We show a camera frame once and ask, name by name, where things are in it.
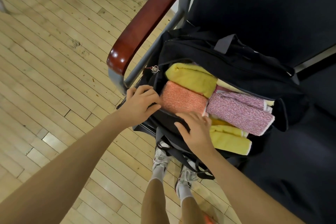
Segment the person's left hand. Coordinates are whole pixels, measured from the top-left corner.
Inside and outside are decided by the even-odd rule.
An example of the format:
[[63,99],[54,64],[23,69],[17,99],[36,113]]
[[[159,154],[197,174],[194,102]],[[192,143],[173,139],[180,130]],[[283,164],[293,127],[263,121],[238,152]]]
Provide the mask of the person's left hand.
[[126,102],[116,111],[126,127],[138,125],[161,108],[160,97],[152,86],[142,85],[127,91]]

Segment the red-brown armrest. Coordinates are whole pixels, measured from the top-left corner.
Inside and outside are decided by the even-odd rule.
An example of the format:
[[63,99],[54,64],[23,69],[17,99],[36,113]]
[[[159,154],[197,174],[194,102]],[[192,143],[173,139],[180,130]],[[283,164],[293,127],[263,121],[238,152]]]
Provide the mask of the red-brown armrest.
[[176,0],[148,0],[113,45],[107,65],[124,75],[131,59]]

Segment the sock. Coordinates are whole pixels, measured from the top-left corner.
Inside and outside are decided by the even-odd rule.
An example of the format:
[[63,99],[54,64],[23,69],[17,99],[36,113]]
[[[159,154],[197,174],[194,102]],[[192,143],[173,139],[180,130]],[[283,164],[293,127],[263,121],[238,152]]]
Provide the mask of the sock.
[[180,184],[179,187],[178,187],[178,192],[180,194],[181,207],[182,207],[182,202],[183,202],[183,200],[185,198],[187,198],[187,197],[194,197],[191,194],[191,190],[190,190],[189,186],[186,185],[186,184]]
[[152,177],[150,178],[149,181],[153,180],[153,179],[158,179],[162,182],[163,184],[163,176],[164,176],[164,171],[165,168],[162,166],[156,166],[153,170],[153,174]]

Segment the hand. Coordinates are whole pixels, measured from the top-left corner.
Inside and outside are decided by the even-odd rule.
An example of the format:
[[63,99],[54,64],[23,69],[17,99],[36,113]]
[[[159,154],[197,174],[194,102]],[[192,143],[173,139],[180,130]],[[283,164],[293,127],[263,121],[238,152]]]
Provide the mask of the hand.
[[130,88],[126,94],[126,102],[116,111],[118,118],[126,127],[138,125],[161,108],[159,95],[152,86],[142,85]]
[[209,117],[202,117],[199,113],[195,112],[180,112],[176,114],[181,117],[188,124],[190,133],[179,122],[175,122],[175,126],[181,133],[184,141],[189,149],[199,158],[203,159],[216,152],[210,138],[211,120]]

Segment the foot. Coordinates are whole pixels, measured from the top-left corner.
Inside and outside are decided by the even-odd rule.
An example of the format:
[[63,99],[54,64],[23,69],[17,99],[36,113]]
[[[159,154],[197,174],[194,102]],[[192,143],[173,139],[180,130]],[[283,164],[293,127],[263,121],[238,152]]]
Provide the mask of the foot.
[[[192,161],[188,161],[188,163],[193,167],[196,168],[195,163]],[[179,193],[179,186],[181,184],[187,185],[191,189],[191,184],[194,181],[198,180],[198,176],[194,171],[191,171],[189,168],[186,166],[182,166],[180,176],[178,177],[178,180],[175,184],[175,192],[180,199],[180,193]]]
[[[166,144],[165,142],[161,141],[160,146],[163,148],[169,148],[170,146],[168,144]],[[166,152],[164,150],[161,150],[160,148],[156,147],[155,148],[155,157],[153,159],[153,168],[152,171],[154,171],[154,169],[157,166],[161,166],[164,168],[164,175],[167,172],[167,167],[168,167],[168,163],[171,159],[171,156],[167,156]]]

